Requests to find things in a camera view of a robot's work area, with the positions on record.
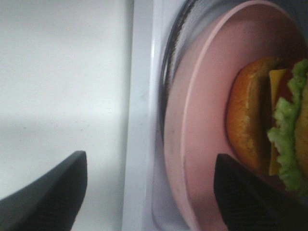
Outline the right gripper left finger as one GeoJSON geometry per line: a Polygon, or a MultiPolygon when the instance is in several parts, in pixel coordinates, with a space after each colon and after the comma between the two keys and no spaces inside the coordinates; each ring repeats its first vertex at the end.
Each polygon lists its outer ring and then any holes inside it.
{"type": "Polygon", "coordinates": [[[87,156],[76,151],[49,172],[1,199],[2,231],[69,231],[87,188],[87,156]]]}

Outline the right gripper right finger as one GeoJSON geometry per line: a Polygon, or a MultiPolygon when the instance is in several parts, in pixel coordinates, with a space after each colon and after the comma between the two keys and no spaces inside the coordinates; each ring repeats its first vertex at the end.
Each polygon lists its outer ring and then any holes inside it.
{"type": "Polygon", "coordinates": [[[218,154],[214,194],[230,231],[306,231],[308,207],[252,174],[227,154],[218,154]]]}

